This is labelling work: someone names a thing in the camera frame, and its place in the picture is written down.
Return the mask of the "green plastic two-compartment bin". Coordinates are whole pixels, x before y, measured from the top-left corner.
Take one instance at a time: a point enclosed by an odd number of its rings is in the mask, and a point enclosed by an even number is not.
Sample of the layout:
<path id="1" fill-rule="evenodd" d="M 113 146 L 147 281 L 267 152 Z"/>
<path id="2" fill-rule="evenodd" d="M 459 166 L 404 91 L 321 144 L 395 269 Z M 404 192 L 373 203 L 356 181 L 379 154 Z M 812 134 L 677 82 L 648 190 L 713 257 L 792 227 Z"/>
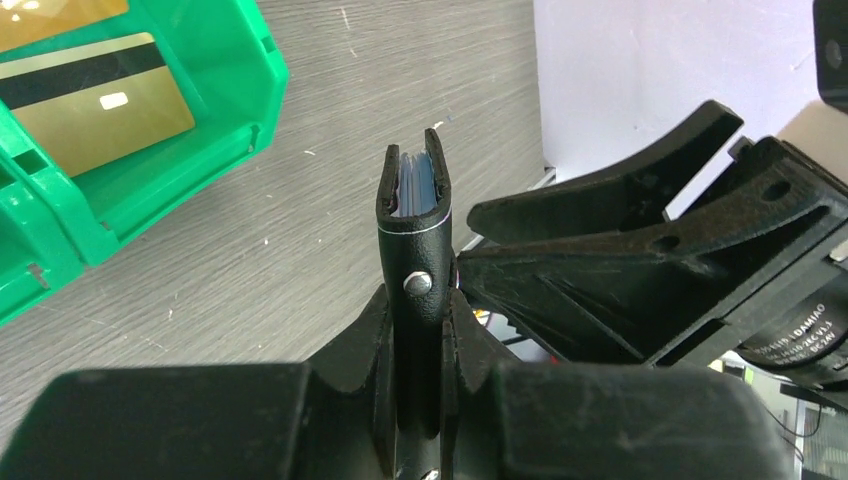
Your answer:
<path id="1" fill-rule="evenodd" d="M 254 1 L 1 5 L 1 319 L 265 149 L 289 73 Z"/>

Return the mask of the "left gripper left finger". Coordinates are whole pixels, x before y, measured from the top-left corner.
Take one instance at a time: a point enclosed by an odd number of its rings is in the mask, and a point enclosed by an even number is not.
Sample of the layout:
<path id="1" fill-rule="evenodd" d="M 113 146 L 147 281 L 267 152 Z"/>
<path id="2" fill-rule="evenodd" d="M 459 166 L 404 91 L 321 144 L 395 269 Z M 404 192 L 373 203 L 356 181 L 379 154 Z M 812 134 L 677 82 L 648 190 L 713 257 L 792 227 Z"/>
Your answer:
<path id="1" fill-rule="evenodd" d="M 1 459 L 5 479 L 381 479 L 372 440 L 378 289 L 301 363 L 79 370 L 38 396 Z"/>

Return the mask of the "black leather card holder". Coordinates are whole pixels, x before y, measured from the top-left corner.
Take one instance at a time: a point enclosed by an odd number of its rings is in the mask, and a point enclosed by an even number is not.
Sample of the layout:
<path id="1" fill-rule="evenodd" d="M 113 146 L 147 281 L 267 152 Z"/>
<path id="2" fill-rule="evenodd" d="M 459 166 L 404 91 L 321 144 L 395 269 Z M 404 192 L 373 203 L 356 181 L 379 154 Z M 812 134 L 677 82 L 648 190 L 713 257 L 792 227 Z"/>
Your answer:
<path id="1" fill-rule="evenodd" d="M 451 181 L 434 128 L 416 154 L 386 150 L 378 243 L 393 324 L 399 479 L 445 479 L 441 452 L 442 324 L 453 287 Z"/>

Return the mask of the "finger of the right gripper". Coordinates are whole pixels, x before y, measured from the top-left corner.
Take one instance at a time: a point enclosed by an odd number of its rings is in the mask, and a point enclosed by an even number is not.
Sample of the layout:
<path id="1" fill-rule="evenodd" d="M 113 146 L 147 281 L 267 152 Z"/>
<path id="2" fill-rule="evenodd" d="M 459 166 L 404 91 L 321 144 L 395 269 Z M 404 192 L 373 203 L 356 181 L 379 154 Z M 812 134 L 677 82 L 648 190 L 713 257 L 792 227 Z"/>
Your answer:
<path id="1" fill-rule="evenodd" d="M 628 158 L 548 187 L 478 203 L 467 224 L 508 245 L 661 223 L 667 205 L 743 124 L 732 110 L 708 100 Z"/>

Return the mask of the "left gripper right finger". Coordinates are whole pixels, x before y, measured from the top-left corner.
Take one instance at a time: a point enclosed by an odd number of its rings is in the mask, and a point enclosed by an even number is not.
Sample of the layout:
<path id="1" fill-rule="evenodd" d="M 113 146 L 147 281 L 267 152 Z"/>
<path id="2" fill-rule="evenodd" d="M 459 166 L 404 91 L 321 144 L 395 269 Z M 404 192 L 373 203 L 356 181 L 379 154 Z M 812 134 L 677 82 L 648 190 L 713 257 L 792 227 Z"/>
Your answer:
<path id="1" fill-rule="evenodd" d="M 789 479 L 772 418 L 706 367 L 524 362 L 459 292 L 444 326 L 446 479 Z"/>

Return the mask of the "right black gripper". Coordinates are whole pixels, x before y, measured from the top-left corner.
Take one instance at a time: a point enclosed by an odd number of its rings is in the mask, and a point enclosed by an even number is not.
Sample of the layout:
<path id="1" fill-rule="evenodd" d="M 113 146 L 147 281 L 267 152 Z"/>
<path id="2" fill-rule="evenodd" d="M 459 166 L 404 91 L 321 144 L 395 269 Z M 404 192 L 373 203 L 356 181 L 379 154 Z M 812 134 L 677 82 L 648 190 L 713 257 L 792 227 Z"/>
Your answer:
<path id="1" fill-rule="evenodd" d="M 733 350 L 819 391 L 847 389 L 847 185 L 790 143 L 743 142 L 681 217 L 500 245 L 460 285 L 557 357 L 670 366 Z"/>

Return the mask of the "gold card with stripe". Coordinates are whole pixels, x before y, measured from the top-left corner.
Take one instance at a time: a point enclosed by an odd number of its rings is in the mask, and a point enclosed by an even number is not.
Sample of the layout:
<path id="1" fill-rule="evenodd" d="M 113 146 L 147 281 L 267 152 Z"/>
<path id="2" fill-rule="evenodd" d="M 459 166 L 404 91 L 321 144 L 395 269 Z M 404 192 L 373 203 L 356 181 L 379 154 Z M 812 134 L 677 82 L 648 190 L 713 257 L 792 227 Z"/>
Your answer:
<path id="1" fill-rule="evenodd" d="M 195 125 L 147 32 L 4 62 L 1 99 L 70 177 Z"/>

